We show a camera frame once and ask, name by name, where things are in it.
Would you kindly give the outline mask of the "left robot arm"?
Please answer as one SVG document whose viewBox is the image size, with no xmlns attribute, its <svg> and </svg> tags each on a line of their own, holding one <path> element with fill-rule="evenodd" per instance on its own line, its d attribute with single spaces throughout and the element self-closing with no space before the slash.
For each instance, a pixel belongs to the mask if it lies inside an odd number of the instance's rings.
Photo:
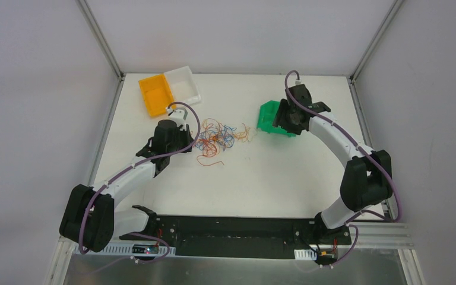
<svg viewBox="0 0 456 285">
<path fill-rule="evenodd" d="M 123 169 L 93 186 L 79 184 L 72 189 L 60 235 L 77 242 L 83 254 L 100 252 L 116 235 L 116 207 L 167 168 L 172 155 L 190 152 L 193 142 L 187 123 L 159 121 L 154 135 Z"/>
</svg>

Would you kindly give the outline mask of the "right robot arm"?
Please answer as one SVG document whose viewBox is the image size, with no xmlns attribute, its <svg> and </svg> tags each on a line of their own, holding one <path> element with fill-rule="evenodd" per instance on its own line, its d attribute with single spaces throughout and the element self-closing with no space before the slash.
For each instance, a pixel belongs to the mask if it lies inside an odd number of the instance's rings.
<svg viewBox="0 0 456 285">
<path fill-rule="evenodd" d="M 308 131 L 321 140 L 344 167 L 340 196 L 316 217 L 314 238 L 328 243 L 337 235 L 337 228 L 353 220 L 371 205 L 391 198 L 391 158 L 384 151 L 356 141 L 337 122 L 323 102 L 312 101 L 304 84 L 285 89 L 273 125 L 288 133 L 300 135 Z"/>
</svg>

